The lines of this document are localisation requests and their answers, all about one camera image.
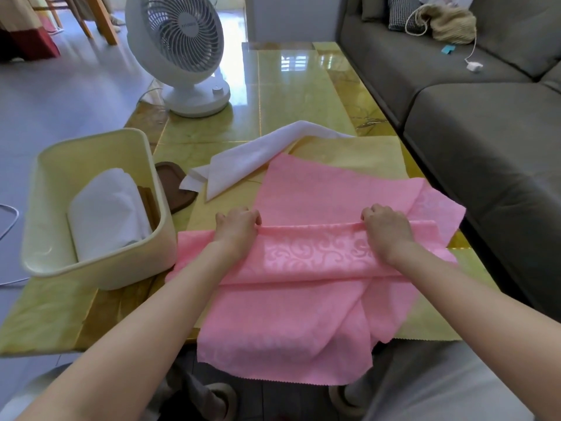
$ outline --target person's left hand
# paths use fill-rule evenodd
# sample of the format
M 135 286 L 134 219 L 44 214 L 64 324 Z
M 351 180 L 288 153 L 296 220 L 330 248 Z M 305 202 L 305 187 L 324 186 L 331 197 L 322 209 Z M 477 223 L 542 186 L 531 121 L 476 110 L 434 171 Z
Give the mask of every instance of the person's left hand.
M 214 242 L 224 245 L 235 260 L 245 258 L 257 236 L 255 225 L 261 225 L 261 215 L 246 206 L 232 208 L 228 215 L 216 214 Z

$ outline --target pink towel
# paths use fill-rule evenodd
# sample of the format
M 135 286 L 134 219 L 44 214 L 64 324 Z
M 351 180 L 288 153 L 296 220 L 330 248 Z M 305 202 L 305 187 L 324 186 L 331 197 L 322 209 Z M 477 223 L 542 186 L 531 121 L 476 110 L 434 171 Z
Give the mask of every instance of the pink towel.
M 376 260 L 354 223 L 373 203 L 407 213 L 417 240 L 453 261 L 445 244 L 465 210 L 423 179 L 380 180 L 277 156 L 255 202 L 264 226 L 219 287 L 198 338 L 199 360 L 275 381 L 346 384 L 364 374 L 374 344 L 395 335 L 418 297 Z M 180 233 L 169 277 L 210 239 L 209 231 Z

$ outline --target fan grille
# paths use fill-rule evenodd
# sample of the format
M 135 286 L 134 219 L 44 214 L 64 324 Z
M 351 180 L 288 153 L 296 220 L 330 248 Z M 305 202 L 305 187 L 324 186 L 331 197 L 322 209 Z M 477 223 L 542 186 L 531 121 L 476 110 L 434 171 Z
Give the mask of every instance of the fan grille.
M 224 40 L 220 19 L 209 0 L 144 0 L 142 13 L 152 41 L 166 59 L 189 72 L 216 69 Z M 193 36 L 180 26 L 189 15 L 198 26 Z

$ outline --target wooden chair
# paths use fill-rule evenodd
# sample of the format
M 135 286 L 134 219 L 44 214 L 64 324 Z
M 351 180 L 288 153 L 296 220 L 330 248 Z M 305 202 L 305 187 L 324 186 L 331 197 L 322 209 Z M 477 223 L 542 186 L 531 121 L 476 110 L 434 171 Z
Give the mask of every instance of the wooden chair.
M 51 12 L 58 27 L 62 28 L 57 10 L 68 9 L 72 12 L 74 18 L 76 18 L 76 20 L 78 21 L 78 24 L 84 31 L 84 34 L 86 34 L 86 37 L 88 37 L 89 39 L 93 38 L 88 25 L 86 25 L 86 22 L 82 20 L 82 18 L 78 14 L 78 9 L 76 8 L 73 0 L 45 0 L 45 3 L 46 6 L 33 6 L 33 10 L 36 12 Z M 113 25 L 111 24 L 109 13 L 107 12 L 107 9 L 105 8 L 102 0 L 88 0 L 88 5 L 90 6 L 91 11 L 94 13 L 95 22 L 97 23 L 100 32 L 105 37 L 109 45 L 117 45 L 117 35 L 115 34 L 115 29 L 113 29 Z

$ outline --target fan base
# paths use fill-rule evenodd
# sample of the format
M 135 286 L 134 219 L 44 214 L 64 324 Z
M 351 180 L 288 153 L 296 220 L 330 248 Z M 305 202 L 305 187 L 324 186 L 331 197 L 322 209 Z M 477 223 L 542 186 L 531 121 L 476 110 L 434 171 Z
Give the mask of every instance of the fan base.
M 230 86 L 221 78 L 209 77 L 186 89 L 164 85 L 162 98 L 167 109 L 182 117 L 208 117 L 228 105 Z

